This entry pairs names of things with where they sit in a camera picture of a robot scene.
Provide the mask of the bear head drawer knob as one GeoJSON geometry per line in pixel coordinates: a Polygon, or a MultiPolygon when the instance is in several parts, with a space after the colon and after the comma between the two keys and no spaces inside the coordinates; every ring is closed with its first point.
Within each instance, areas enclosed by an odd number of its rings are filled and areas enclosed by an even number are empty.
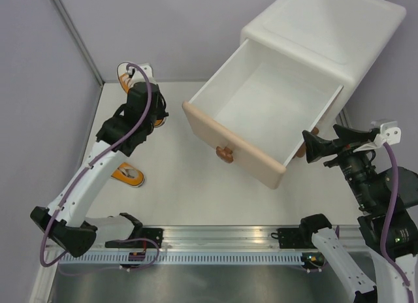
{"type": "Polygon", "coordinates": [[[234,161],[233,151],[228,147],[216,147],[216,155],[225,163],[232,163],[234,161]]]}

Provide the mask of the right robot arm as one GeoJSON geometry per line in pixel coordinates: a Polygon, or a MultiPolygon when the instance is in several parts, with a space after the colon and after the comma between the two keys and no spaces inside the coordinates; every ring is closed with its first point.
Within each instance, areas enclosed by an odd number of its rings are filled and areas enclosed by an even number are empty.
{"type": "Polygon", "coordinates": [[[357,266],[323,214],[301,219],[298,240],[316,247],[352,302],[416,302],[417,225],[408,208],[417,205],[417,173],[398,165],[392,146],[401,139],[397,122],[377,122],[369,131],[334,125],[336,139],[304,130],[308,163],[339,167],[359,205],[359,230],[373,260],[376,279],[357,266]]]}

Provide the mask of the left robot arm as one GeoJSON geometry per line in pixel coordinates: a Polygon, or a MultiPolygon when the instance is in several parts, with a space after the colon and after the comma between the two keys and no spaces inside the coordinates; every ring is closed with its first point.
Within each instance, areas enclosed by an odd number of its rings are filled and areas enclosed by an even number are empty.
{"type": "Polygon", "coordinates": [[[126,103],[103,123],[86,162],[69,184],[47,207],[36,206],[31,212],[44,233],[42,247],[51,239],[66,254],[80,257],[95,244],[141,244],[143,224],[127,212],[104,218],[86,215],[111,175],[146,141],[155,123],[168,116],[166,107],[157,84],[139,81],[129,88],[126,103]]]}

